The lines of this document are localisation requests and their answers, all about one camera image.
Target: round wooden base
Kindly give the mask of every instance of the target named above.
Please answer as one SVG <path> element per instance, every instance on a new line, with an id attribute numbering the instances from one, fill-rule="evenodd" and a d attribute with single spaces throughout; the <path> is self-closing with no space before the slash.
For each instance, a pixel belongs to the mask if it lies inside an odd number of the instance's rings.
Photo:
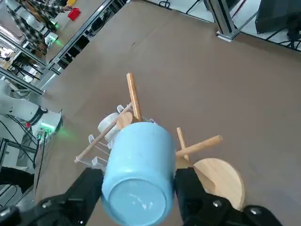
<path id="1" fill-rule="evenodd" d="M 211 194 L 228 199 L 233 208 L 241 210 L 245 203 L 245 186 L 240 174 L 226 161 L 216 158 L 202 159 L 194 166 L 214 184 Z"/>

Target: wooden dowel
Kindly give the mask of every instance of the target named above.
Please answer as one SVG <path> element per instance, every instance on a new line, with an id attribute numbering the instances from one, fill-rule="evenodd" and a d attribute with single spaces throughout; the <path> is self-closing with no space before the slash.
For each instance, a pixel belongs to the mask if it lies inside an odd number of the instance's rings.
<path id="1" fill-rule="evenodd" d="M 182 150 L 176 152 L 176 156 L 184 156 L 186 154 L 192 154 L 192 153 L 198 152 L 204 148 L 217 145 L 220 142 L 222 142 L 222 137 L 221 137 L 221 135 L 217 135 L 208 140 L 204 140 L 198 144 L 192 145 L 190 147 L 186 147 L 185 149 L 182 149 Z"/>
<path id="2" fill-rule="evenodd" d="M 132 73 L 127 73 L 127 84 L 128 84 L 128 90 L 130 92 L 131 101 L 133 103 L 134 116 L 138 119 L 138 121 L 142 121 L 137 89 L 135 85 L 134 76 Z"/>
<path id="3" fill-rule="evenodd" d="M 120 113 L 120 115 L 124 114 L 125 112 L 128 112 L 131 110 L 132 107 L 132 102 L 129 103 L 125 109 Z M 76 156 L 74 162 L 79 162 L 88 152 L 91 151 L 91 149 L 103 138 L 115 125 L 117 122 L 118 118 L 113 120 L 94 140 L 92 143 L 89 144 L 88 147 L 85 148 L 85 150 L 78 156 Z"/>
<path id="4" fill-rule="evenodd" d="M 181 149 L 185 149 L 186 148 L 186 144 L 185 144 L 185 140 L 184 140 L 184 136 L 183 136 L 183 132 L 181 127 L 177 128 L 177 133 L 178 133 L 178 138 L 181 144 Z M 187 161 L 189 161 L 189 156 L 186 154 L 184 155 L 184 159 L 186 159 Z"/>
<path id="5" fill-rule="evenodd" d="M 175 159 L 177 169 L 186 169 L 188 167 L 193 167 L 194 171 L 196 172 L 198 179 L 202 183 L 202 186 L 206 189 L 208 193 L 213 194 L 215 191 L 215 184 L 206 177 L 201 171 L 195 168 L 190 161 L 187 161 L 183 157 L 176 157 Z"/>
<path id="6" fill-rule="evenodd" d="M 126 112 L 118 117 L 116 125 L 119 130 L 122 130 L 123 128 L 135 122 L 138 122 L 138 119 L 133 116 L 133 113 Z"/>

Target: red object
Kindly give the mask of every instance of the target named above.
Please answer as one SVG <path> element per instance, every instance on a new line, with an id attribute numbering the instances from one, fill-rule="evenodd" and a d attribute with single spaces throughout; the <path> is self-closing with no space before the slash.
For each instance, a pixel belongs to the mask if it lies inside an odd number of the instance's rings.
<path id="1" fill-rule="evenodd" d="M 68 17 L 74 21 L 80 15 L 79 8 L 73 8 L 71 12 L 68 14 Z"/>

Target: mug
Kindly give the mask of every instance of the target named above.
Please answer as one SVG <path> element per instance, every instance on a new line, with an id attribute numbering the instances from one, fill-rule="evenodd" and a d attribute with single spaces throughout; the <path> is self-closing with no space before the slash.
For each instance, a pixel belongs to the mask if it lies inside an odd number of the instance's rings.
<path id="1" fill-rule="evenodd" d="M 173 206 L 175 143 L 161 126 L 137 122 L 114 140 L 102 186 L 108 215 L 125 226 L 161 223 Z"/>

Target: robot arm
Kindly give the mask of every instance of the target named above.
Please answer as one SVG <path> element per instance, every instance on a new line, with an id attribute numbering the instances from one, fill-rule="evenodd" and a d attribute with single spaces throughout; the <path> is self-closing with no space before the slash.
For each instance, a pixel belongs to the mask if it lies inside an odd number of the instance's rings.
<path id="1" fill-rule="evenodd" d="M 84 226 L 102 194 L 102 184 L 103 172 L 86 168 L 66 193 L 46 198 L 27 212 L 1 208 L 0 226 L 30 226 L 38 220 L 41 224 L 36 225 Z M 207 194 L 193 168 L 177 170 L 175 190 L 183 226 L 282 226 L 264 207 L 247 206 L 241 212 L 227 199 Z"/>
<path id="2" fill-rule="evenodd" d="M 0 113 L 13 115 L 25 121 L 30 121 L 39 106 L 25 99 L 16 99 L 10 96 L 9 84 L 0 80 Z"/>
<path id="3" fill-rule="evenodd" d="M 49 111 L 26 99 L 17 99 L 10 96 L 9 84 L 0 80 L 0 114 L 9 114 L 29 122 L 33 136 L 36 137 L 40 128 L 50 135 L 62 125 L 62 114 Z"/>

